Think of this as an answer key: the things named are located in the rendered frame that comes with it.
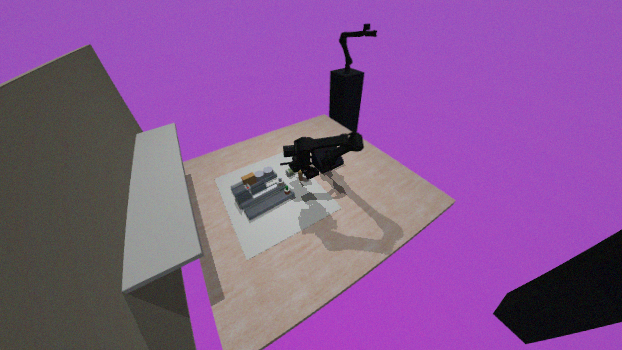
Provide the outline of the brown block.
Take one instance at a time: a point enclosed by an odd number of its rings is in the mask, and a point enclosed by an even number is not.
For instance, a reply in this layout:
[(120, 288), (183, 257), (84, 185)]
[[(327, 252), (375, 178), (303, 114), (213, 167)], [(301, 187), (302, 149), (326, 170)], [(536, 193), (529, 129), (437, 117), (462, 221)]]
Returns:
[(249, 186), (251, 186), (252, 184), (257, 183), (253, 173), (247, 174), (241, 178), (244, 185), (249, 184)]

